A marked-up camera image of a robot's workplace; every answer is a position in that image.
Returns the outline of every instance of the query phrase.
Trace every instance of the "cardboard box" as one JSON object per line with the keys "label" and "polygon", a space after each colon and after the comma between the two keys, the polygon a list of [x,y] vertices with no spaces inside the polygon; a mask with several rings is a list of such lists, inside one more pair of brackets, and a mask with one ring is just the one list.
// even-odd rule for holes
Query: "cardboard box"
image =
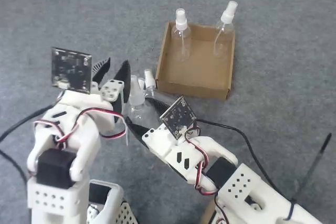
{"label": "cardboard box", "polygon": [[158,90],[200,98],[226,100],[232,81],[235,34],[225,38],[228,50],[218,59],[213,55],[216,29],[211,26],[190,24],[192,47],[189,60],[176,61],[171,51],[171,29],[174,22],[166,24],[161,54],[156,71]]}

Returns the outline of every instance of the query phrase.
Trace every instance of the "bottle cap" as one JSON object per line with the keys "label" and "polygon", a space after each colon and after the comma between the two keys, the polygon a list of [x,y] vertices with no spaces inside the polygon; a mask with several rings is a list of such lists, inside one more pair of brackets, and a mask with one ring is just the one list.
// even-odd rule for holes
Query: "bottle cap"
{"label": "bottle cap", "polygon": [[145,69],[144,73],[145,73],[146,89],[151,86],[156,87],[156,82],[155,82],[155,78],[153,77],[152,70],[150,68],[147,68]]}
{"label": "bottle cap", "polygon": [[179,8],[176,10],[176,28],[180,31],[184,31],[188,27],[187,18],[185,16],[185,10]]}
{"label": "bottle cap", "polygon": [[221,21],[224,24],[232,23],[233,18],[235,17],[235,12],[238,4],[235,1],[230,1],[221,16]]}
{"label": "bottle cap", "polygon": [[131,106],[139,106],[145,102],[145,96],[143,90],[141,90],[138,77],[131,75],[131,92],[130,92],[130,104]]}

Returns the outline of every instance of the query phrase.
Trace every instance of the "clear plastic bottle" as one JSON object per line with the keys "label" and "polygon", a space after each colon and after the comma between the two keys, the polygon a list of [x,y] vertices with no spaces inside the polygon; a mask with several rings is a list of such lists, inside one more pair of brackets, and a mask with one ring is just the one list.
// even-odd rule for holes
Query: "clear plastic bottle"
{"label": "clear plastic bottle", "polygon": [[231,49],[231,35],[235,32],[232,20],[235,16],[237,6],[237,2],[230,1],[222,14],[220,21],[216,24],[213,54],[219,59],[223,59],[223,56]]}
{"label": "clear plastic bottle", "polygon": [[173,57],[177,61],[187,61],[191,50],[191,29],[188,27],[185,10],[182,8],[176,10],[176,21],[171,37]]}
{"label": "clear plastic bottle", "polygon": [[133,123],[147,128],[158,128],[161,123],[155,109],[145,102],[143,89],[140,88],[137,76],[131,76],[130,108],[127,116]]}
{"label": "clear plastic bottle", "polygon": [[169,94],[161,93],[156,89],[156,83],[155,79],[153,77],[153,73],[151,69],[145,69],[144,70],[145,75],[145,84],[146,84],[146,91],[145,91],[145,97],[151,97],[154,99],[157,99],[161,102],[164,102],[168,105],[172,105],[176,98]]}

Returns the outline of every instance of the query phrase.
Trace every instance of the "black cable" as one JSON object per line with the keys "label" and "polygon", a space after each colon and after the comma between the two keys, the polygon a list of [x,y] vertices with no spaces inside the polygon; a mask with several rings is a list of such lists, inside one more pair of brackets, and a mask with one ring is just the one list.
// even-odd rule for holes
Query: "black cable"
{"label": "black cable", "polygon": [[285,219],[286,221],[290,220],[292,218],[293,215],[293,211],[294,211],[294,206],[298,200],[298,198],[300,197],[301,193],[303,192],[304,188],[306,187],[311,175],[313,174],[313,172],[315,171],[317,165],[319,164],[319,162],[322,159],[322,156],[324,154],[324,151],[326,150],[325,148],[327,148],[327,145],[329,144],[330,140],[331,140],[331,136],[332,134],[329,133],[328,136],[325,138],[322,147],[320,148],[319,152],[317,153],[312,165],[310,166],[310,168],[308,169],[306,175],[304,176],[299,189],[295,192],[295,194],[293,195],[292,199],[290,200],[290,209],[289,209],[289,214],[288,217]]}
{"label": "black cable", "polygon": [[0,136],[0,143],[9,135],[11,132],[15,131],[17,128],[19,128],[22,124],[26,123],[27,121],[41,115],[42,113],[46,112],[47,110],[50,110],[52,107],[54,107],[54,104],[48,105],[42,109],[39,109],[38,111],[35,111],[33,114],[23,118],[22,120],[18,121],[16,124],[11,126],[8,130],[6,130],[2,135]]}
{"label": "black cable", "polygon": [[[16,124],[12,125],[10,128],[8,128],[4,133],[2,133],[2,135],[0,136],[0,143],[9,135],[11,134],[11,132],[15,131],[17,128],[19,128],[21,125],[23,125],[24,123],[28,122],[29,120],[43,114],[44,112],[46,112],[47,110],[50,110],[51,108],[53,108],[58,102],[59,100],[62,98],[64,94],[64,91],[59,95],[57,101],[54,104],[48,105],[42,109],[39,109],[37,111],[35,111],[34,113],[30,114],[29,116],[23,118],[22,120],[18,121]],[[4,159],[6,159],[8,162],[10,162],[14,168],[19,172],[21,179],[24,181],[25,184],[25,189],[27,191],[27,177],[24,173],[24,171],[22,170],[22,168],[17,164],[17,162],[12,159],[8,154],[6,154],[5,152],[3,152],[2,150],[0,150],[0,155],[3,156]],[[28,210],[28,217],[29,217],[29,221],[28,223],[31,223],[31,217],[32,213],[31,213],[31,209]]]}
{"label": "black cable", "polygon": [[4,159],[6,159],[8,162],[10,162],[14,167],[15,169],[17,169],[17,171],[19,172],[20,174],[20,177],[26,187],[26,190],[27,190],[27,177],[24,173],[24,171],[21,169],[21,167],[17,164],[17,162],[12,159],[8,154],[6,154],[5,152],[3,152],[2,150],[0,150],[0,155],[2,155],[4,157]]}
{"label": "black cable", "polygon": [[216,196],[215,196],[215,198],[214,198],[215,205],[216,205],[216,206],[220,209],[220,211],[222,212],[222,215],[223,215],[223,217],[224,217],[224,219],[225,219],[226,224],[230,224],[230,222],[229,222],[229,220],[228,220],[228,218],[227,218],[227,216],[226,216],[224,210],[219,206],[219,204],[218,204],[218,202],[217,202],[217,197],[218,197],[218,194],[216,194]]}
{"label": "black cable", "polygon": [[264,175],[264,177],[266,178],[266,180],[269,182],[269,184],[271,185],[271,187],[273,187],[273,189],[275,191],[277,191],[279,194],[281,194],[282,196],[284,196],[282,194],[282,192],[279,190],[279,188],[273,183],[273,181],[271,180],[271,178],[268,176],[267,172],[265,171],[265,169],[263,168],[263,166],[261,165],[261,163],[259,162],[256,154],[254,153],[253,149],[252,149],[252,146],[250,144],[250,141],[248,140],[247,136],[245,135],[244,132],[242,132],[240,129],[238,128],[235,128],[235,127],[232,127],[232,126],[228,126],[228,125],[225,125],[225,124],[220,124],[220,123],[215,123],[215,122],[211,122],[211,121],[208,121],[208,120],[204,120],[204,119],[196,119],[196,121],[198,122],[201,122],[201,123],[206,123],[206,124],[209,124],[209,125],[213,125],[213,126],[218,126],[218,127],[222,127],[222,128],[225,128],[225,129],[229,129],[229,130],[232,130],[232,131],[236,131],[238,132],[245,140],[246,144],[247,144],[247,147],[252,155],[252,158],[254,159],[254,161],[256,162],[257,166],[259,167],[261,173]]}

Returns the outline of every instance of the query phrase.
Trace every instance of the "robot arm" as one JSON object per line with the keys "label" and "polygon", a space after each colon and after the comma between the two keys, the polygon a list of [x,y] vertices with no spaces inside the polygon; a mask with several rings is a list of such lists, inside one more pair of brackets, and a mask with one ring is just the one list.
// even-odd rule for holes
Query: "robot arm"
{"label": "robot arm", "polygon": [[[137,139],[188,184],[195,185],[203,195],[216,195],[218,206],[211,223],[225,223],[224,208],[230,224],[321,224],[299,205],[295,205],[287,221],[291,202],[248,166],[239,165],[233,153],[211,137],[186,138],[185,132],[195,129],[187,130],[191,125],[189,113],[193,115],[180,98],[161,116],[164,124],[157,129],[141,129],[138,132],[143,134],[137,134],[135,130],[139,128],[130,121],[128,124]],[[209,156],[218,159],[207,172],[199,172]]]}
{"label": "robot arm", "polygon": [[[63,61],[67,57],[71,58],[70,62],[81,64],[80,57],[84,56],[84,66],[87,66],[90,62],[88,56],[80,54],[64,49],[53,51],[53,55],[59,56],[57,64],[63,68],[66,66]],[[73,57],[78,57],[78,60],[73,61]],[[108,68],[103,72],[95,70],[99,77],[94,80],[101,81]],[[108,138],[115,136],[107,136],[106,132],[112,131],[118,117],[122,117],[120,114],[128,101],[129,75],[130,66],[126,61],[115,79],[109,80],[101,88],[98,88],[97,82],[91,82],[89,93],[69,90],[72,80],[69,76],[68,90],[42,119],[34,123],[35,145],[27,159],[27,167],[32,175],[27,184],[32,224],[115,222],[117,211],[123,203],[122,189],[116,184],[90,181],[88,171],[100,149],[100,135]],[[62,87],[65,85],[63,82],[58,84]],[[104,199],[99,199],[98,203],[94,194],[97,188],[105,192]],[[91,208],[93,204],[99,207],[95,216],[92,215],[94,211],[88,213],[88,206]]]}

